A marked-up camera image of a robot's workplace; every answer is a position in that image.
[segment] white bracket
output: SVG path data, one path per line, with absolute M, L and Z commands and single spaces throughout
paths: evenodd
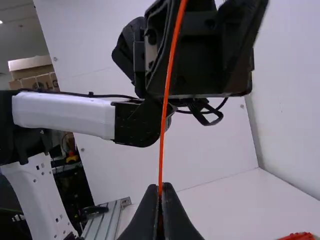
M 1 166 L 19 200 L 33 240 L 63 240 L 69 233 L 78 236 L 71 225 L 56 186 L 51 158 L 44 153 L 29 163 Z

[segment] white wall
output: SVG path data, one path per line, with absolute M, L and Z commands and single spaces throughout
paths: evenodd
M 111 59 L 122 28 L 143 16 L 153 0 L 34 0 L 63 91 L 134 95 L 130 80 Z M 243 98 L 231 99 L 218 126 L 203 127 L 176 114 L 166 134 L 164 180 L 176 190 L 258 166 Z M 116 145 L 75 135 L 96 204 L 130 196 L 137 203 L 157 182 L 159 143 L 148 148 Z
M 318 0 L 270 1 L 250 112 L 260 163 L 320 200 L 319 8 Z

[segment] red lego brick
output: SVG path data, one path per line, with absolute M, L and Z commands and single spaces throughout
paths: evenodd
M 280 238 L 279 240 L 315 240 L 310 232 L 291 233 L 289 236 Z

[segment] cardboard box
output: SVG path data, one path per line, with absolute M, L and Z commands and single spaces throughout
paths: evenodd
M 14 80 L 30 78 L 55 71 L 49 55 L 8 61 L 8 66 Z
M 19 80 L 13 80 L 9 82 L 9 86 L 11 90 L 44 89 L 54 92 L 60 91 L 57 76 L 54 72 Z

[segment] ceiling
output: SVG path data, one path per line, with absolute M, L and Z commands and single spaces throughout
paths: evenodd
M 9 60 L 48 54 L 32 0 L 1 0 L 0 20 L 0 73 L 9 73 Z

